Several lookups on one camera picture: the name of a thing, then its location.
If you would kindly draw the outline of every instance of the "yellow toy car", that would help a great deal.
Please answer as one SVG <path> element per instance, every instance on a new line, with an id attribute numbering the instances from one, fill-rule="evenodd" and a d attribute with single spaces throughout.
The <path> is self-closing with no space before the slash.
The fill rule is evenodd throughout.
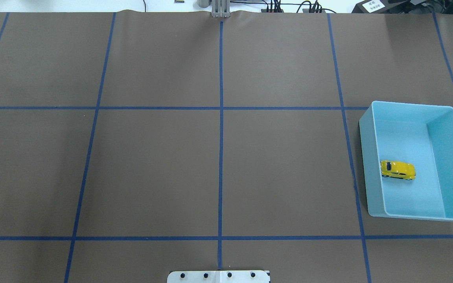
<path id="1" fill-rule="evenodd" d="M 382 177 L 404 179 L 407 181 L 415 179 L 415 167 L 410 163 L 401 161 L 381 161 Z"/>

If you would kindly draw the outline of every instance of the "blue box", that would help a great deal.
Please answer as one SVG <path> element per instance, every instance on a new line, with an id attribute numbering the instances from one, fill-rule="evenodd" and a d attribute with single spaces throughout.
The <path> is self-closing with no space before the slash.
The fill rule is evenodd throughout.
<path id="1" fill-rule="evenodd" d="M 359 127 L 368 213 L 453 221 L 453 107 L 374 101 Z M 381 160 L 412 163 L 417 177 L 383 178 Z"/>

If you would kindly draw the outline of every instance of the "sticker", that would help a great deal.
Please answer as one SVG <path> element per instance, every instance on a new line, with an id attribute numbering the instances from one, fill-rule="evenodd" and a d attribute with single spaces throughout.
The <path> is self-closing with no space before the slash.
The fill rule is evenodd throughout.
<path id="1" fill-rule="evenodd" d="M 363 7 L 368 11 L 368 13 L 372 13 L 382 9 L 385 5 L 381 2 L 381 0 L 372 0 L 363 4 Z"/>

